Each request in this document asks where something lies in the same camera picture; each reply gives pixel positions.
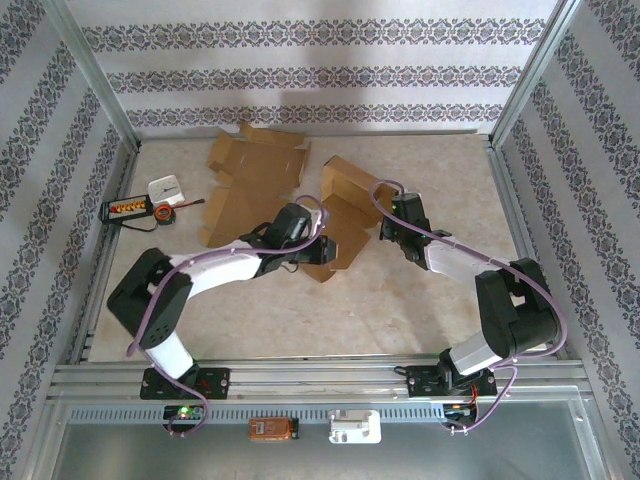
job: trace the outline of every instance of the cardboard piece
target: cardboard piece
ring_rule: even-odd
[[[247,138],[226,133],[216,139],[207,164],[221,187],[211,192],[198,230],[200,242],[217,248],[273,221],[287,201],[281,195],[300,186],[311,146],[296,148],[304,135],[253,128],[243,123]]]
[[[353,263],[370,239],[365,229],[382,220],[382,213],[369,200],[369,187],[378,179],[347,162],[333,156],[322,170],[321,201],[329,211],[329,223],[323,231],[338,244],[337,258],[327,265],[302,265],[309,276],[326,282],[337,270],[345,270]],[[389,185],[380,185],[374,194],[387,209],[396,191]]]

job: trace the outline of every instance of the wall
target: wall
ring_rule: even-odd
[[[41,5],[0,0],[0,479],[24,467],[129,156]]]
[[[640,477],[639,3],[583,3],[503,145],[624,478]]]
[[[555,0],[72,0],[143,137],[489,133]]]

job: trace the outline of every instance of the white device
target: white device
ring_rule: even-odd
[[[380,412],[333,410],[329,412],[329,441],[335,445],[380,443]]]
[[[156,207],[164,203],[173,207],[184,202],[184,195],[175,175],[168,175],[149,182],[147,190],[151,203]]]

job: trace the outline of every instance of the black mounting plate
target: black mounting plate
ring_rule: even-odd
[[[200,368],[196,376],[194,390],[209,400],[226,400],[229,392],[228,368]],[[190,400],[193,395],[174,387],[155,368],[147,368],[140,387],[142,400]]]
[[[408,367],[396,367],[396,373],[406,377],[409,398],[413,397],[449,397],[444,386],[438,381],[440,372],[436,365],[410,365]],[[498,394],[493,373],[485,369],[478,372],[477,377],[469,382],[469,395],[471,385],[478,389],[478,396],[495,396]]]

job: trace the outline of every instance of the beige floor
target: beige floor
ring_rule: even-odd
[[[150,180],[176,174],[187,200],[207,198],[215,185],[214,173],[205,167],[211,145],[145,143],[131,194],[146,193]],[[421,192],[433,228],[448,230],[488,254],[515,258],[480,137],[314,138],[298,193],[319,194],[322,165],[334,154]],[[196,238],[201,208],[180,211],[175,225],[153,234],[123,230],[107,295],[147,248],[157,246],[168,254],[202,250]],[[371,235],[352,267],[325,284],[302,272],[280,270],[200,294],[180,319],[180,337],[194,357],[220,359],[438,353],[479,330],[474,292],[408,263],[397,245],[377,240],[377,229]],[[130,341],[103,306],[90,360],[124,360]]]

